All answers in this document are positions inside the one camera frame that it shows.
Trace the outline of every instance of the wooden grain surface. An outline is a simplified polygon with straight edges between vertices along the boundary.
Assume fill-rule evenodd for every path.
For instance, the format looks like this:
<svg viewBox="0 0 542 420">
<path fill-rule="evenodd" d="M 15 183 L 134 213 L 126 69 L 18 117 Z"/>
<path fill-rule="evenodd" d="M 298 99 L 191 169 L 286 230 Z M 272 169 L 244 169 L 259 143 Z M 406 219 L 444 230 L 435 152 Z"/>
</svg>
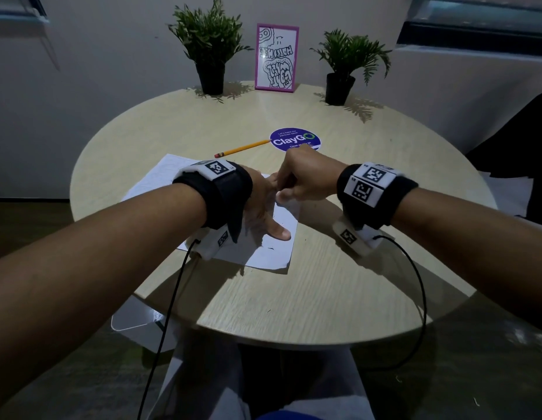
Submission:
<svg viewBox="0 0 542 420">
<path fill-rule="evenodd" d="M 217 152 L 295 126 L 322 141 L 320 151 L 346 163 L 374 161 L 400 169 L 424 188 L 495 208 L 481 176 L 447 141 L 388 107 L 351 96 L 345 107 L 324 103 L 320 87 L 292 94 L 228 83 L 224 95 L 179 90 L 122 113 L 88 143 L 74 168 L 75 219 L 117 203 L 167 153 L 209 159 Z M 227 157 L 272 173 L 284 152 L 271 144 Z M 290 265 L 267 271 L 193 259 L 174 313 L 190 324 L 278 346 L 367 342 L 420 326 L 418 281 L 404 255 L 383 242 L 358 260 L 332 234 L 336 197 L 303 204 Z M 429 321 L 463 303 L 474 289 L 393 227 L 383 230 L 419 264 Z M 174 251 L 135 294 L 165 311 L 185 253 Z"/>
</svg>

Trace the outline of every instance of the wire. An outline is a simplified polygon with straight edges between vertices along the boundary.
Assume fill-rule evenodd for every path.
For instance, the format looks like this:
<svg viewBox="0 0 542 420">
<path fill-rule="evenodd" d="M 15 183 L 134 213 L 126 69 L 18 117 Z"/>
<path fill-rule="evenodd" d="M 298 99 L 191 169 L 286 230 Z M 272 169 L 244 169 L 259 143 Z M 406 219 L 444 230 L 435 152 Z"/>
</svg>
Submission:
<svg viewBox="0 0 542 420">
<path fill-rule="evenodd" d="M 424 339 L 424 335 L 425 335 L 425 333 L 427 331 L 427 294 L 424 291 L 424 284 L 422 283 L 422 278 L 421 278 L 421 276 L 419 274 L 419 270 L 416 268 L 415 263 L 413 262 L 411 257 L 407 254 L 405 249 L 403 249 L 401 247 L 401 245 L 399 243 L 397 243 L 394 239 L 392 239 L 391 237 L 384 236 L 382 234 L 380 234 L 380 235 L 373 238 L 373 240 L 376 240 L 376 239 L 389 240 L 394 245 L 396 245 L 399 249 L 401 249 L 401 251 L 403 252 L 403 254 L 405 254 L 405 256 L 407 257 L 409 262 L 411 262 L 411 265 L 413 266 L 413 269 L 415 270 L 416 276 L 419 279 L 420 291 L 422 293 L 422 327 L 421 327 L 421 330 L 420 330 L 419 338 L 416 340 L 415 346 L 413 347 L 411 352 L 409 352 L 409 354 L 405 358 L 403 358 L 400 362 L 398 362 L 398 363 L 396 363 L 396 364 L 394 364 L 392 366 L 388 366 L 388 367 L 359 368 L 359 370 L 362 370 L 362 371 L 388 371 L 388 370 L 393 370 L 395 368 L 401 367 L 406 362 L 411 360 L 411 358 L 414 357 L 416 352 L 419 350 L 419 347 L 420 347 L 420 345 L 422 343 L 422 340 Z"/>
<path fill-rule="evenodd" d="M 196 243 L 199 243 L 199 240 L 194 240 L 191 246 L 189 247 L 189 249 L 187 250 L 187 253 L 185 254 L 185 258 L 183 258 L 183 264 L 181 264 L 180 274 L 178 274 L 177 276 L 176 287 L 173 290 L 172 299 L 169 302 L 168 313 L 166 314 L 166 322 L 164 323 L 164 328 L 162 329 L 162 338 L 160 339 L 160 345 L 158 345 L 158 350 L 156 351 L 155 360 L 152 364 L 152 368 L 150 369 L 150 374 L 148 375 L 147 386 L 144 388 L 143 399 L 141 401 L 141 406 L 139 407 L 139 414 L 137 415 L 138 420 L 141 420 L 141 414 L 143 413 L 144 402 L 147 400 L 148 388 L 150 387 L 150 382 L 152 381 L 152 377 L 155 375 L 156 364 L 158 363 L 158 359 L 160 358 L 162 345 L 164 345 L 164 338 L 166 337 L 166 332 L 168 330 L 169 317 L 170 317 L 170 314 L 172 313 L 173 303 L 176 300 L 177 288 L 180 286 L 181 275 L 183 274 L 183 267 L 185 267 L 185 262 L 187 261 L 189 254 L 191 253 L 191 249 L 193 248 L 193 246 L 195 246 Z"/>
</svg>

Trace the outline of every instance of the pink picture frame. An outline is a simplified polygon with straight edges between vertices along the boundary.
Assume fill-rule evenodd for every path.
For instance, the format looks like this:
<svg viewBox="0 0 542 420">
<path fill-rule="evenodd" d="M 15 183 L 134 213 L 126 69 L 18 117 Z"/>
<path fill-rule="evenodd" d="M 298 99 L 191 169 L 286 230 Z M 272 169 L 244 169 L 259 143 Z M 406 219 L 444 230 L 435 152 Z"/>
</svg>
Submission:
<svg viewBox="0 0 542 420">
<path fill-rule="evenodd" d="M 256 90 L 294 92 L 299 30 L 298 26 L 257 24 Z"/>
</svg>

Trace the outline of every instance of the hand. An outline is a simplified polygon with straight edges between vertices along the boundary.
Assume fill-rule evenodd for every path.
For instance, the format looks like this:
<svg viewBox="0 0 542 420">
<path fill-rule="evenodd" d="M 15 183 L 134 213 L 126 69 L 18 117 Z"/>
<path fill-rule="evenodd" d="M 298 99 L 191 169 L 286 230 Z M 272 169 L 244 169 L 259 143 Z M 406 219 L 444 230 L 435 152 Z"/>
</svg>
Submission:
<svg viewBox="0 0 542 420">
<path fill-rule="evenodd" d="M 253 182 L 253 190 L 246 203 L 246 215 L 250 219 L 254 218 L 261 221 L 265 227 L 265 231 L 271 237 L 279 240 L 290 240 L 290 231 L 278 224 L 265 209 L 265 203 L 269 195 L 276 193 L 275 182 L 263 177 L 255 169 L 243 165 L 242 167 L 249 173 Z"/>
<path fill-rule="evenodd" d="M 325 199 L 337 193 L 337 179 L 346 167 L 308 144 L 288 149 L 279 172 L 269 177 L 276 180 L 277 190 L 280 190 L 276 201 Z"/>
</svg>

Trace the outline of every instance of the white wall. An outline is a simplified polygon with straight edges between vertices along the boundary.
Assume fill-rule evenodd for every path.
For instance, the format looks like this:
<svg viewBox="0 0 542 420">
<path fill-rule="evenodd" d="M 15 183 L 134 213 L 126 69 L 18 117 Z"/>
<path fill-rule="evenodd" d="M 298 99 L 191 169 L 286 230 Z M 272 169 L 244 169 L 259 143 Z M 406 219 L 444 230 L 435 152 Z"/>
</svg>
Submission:
<svg viewBox="0 0 542 420">
<path fill-rule="evenodd" d="M 245 42 L 257 22 L 300 26 L 297 82 L 325 84 L 329 66 L 310 52 L 323 31 L 369 34 L 393 48 L 411 0 L 224 0 L 242 14 Z M 211 0 L 42 0 L 47 38 L 0 37 L 0 197 L 68 197 L 73 165 L 119 113 L 199 83 L 166 28 L 174 4 Z M 394 51 L 387 79 L 353 91 L 421 121 L 465 151 L 542 91 L 542 62 Z M 228 80 L 253 79 L 253 52 L 228 64 Z"/>
</svg>

